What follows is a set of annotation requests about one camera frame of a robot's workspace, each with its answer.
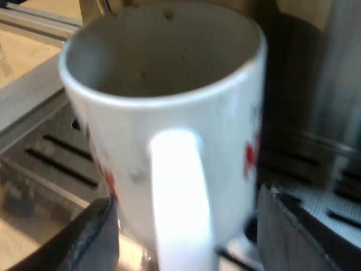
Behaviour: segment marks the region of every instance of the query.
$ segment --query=drip tray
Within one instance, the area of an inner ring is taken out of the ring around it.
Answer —
[[[361,156],[305,137],[281,137],[267,129],[264,134],[258,188],[278,187],[361,247]],[[0,218],[38,244],[108,194],[64,90],[2,132],[0,152]],[[252,225],[245,236],[256,242],[257,223]],[[221,255],[247,266],[234,247]]]

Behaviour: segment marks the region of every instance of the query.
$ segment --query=red design on mug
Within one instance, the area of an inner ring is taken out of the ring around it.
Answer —
[[[100,174],[107,181],[111,194],[118,200],[118,195],[115,190],[115,181],[114,181],[113,173],[110,170],[103,167],[98,160],[95,160],[95,164],[98,167]]]
[[[244,171],[243,176],[248,179],[248,172],[256,168],[257,156],[259,149],[260,133],[255,132],[253,136],[253,144],[246,142],[245,144],[245,159],[244,159]]]
[[[114,176],[111,171],[105,170],[105,180],[109,185],[111,194],[118,200],[118,195],[117,192],[115,191],[115,186],[114,186]]]

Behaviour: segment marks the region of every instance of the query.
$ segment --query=wooden countertop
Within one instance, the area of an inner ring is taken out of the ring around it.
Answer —
[[[78,0],[27,0],[21,5],[81,20]],[[0,30],[0,44],[12,68],[13,80],[24,75],[60,51],[58,47],[3,30]],[[0,88],[8,83],[8,81],[0,82]]]

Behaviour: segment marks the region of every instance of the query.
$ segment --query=mug handle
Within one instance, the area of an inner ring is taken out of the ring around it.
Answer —
[[[199,138],[171,129],[150,142],[157,257],[162,271],[216,270]]]

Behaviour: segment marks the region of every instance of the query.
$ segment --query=white mug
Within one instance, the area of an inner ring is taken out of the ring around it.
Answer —
[[[60,77],[119,202],[161,270],[216,270],[254,208],[266,40],[210,3],[127,8],[75,34]]]

